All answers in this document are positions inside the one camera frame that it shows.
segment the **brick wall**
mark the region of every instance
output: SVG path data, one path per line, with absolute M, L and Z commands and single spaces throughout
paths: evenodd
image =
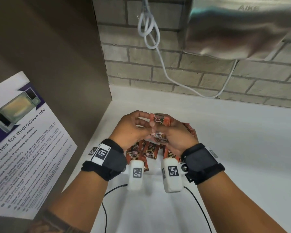
M 181 52 L 177 42 L 181 0 L 149 0 L 159 28 L 168 75 L 211 96 L 220 90 L 233 61 Z M 140 0 L 93 0 L 109 83 L 194 94 L 168 81 L 155 50 L 138 35 Z M 239 61 L 219 99 L 291 108 L 291 33 L 266 61 Z

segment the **hand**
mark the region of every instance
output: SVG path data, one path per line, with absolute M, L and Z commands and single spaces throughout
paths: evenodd
M 164 133 L 167 136 L 169 143 L 163 144 L 166 145 L 172 153 L 180 156 L 186 149 L 198 144 L 198 139 L 194 138 L 181 122 L 171 116 L 169 117 L 171 118 L 171 124 L 169 127 L 154 121 L 150 122 L 150 126 L 152 127 L 152 133 Z
M 109 139 L 115 141 L 124 151 L 137 141 L 145 139 L 151 134 L 149 123 L 142 118 L 150 118 L 150 114 L 142 111 L 134 111 L 121 118 Z

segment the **forearm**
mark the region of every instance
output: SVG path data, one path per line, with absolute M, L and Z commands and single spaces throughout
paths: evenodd
M 107 185 L 95 172 L 81 171 L 28 233 L 90 232 Z
M 197 187 L 217 233 L 286 233 L 225 172 Z

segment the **microwave guidelines poster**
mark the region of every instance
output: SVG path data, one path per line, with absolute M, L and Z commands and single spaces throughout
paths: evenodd
M 76 148 L 23 72 L 0 83 L 0 216 L 33 219 Z

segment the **microwave image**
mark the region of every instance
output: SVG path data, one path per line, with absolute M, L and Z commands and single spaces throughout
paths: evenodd
M 8 133 L 27 113 L 41 103 L 29 88 L 0 108 L 0 129 Z

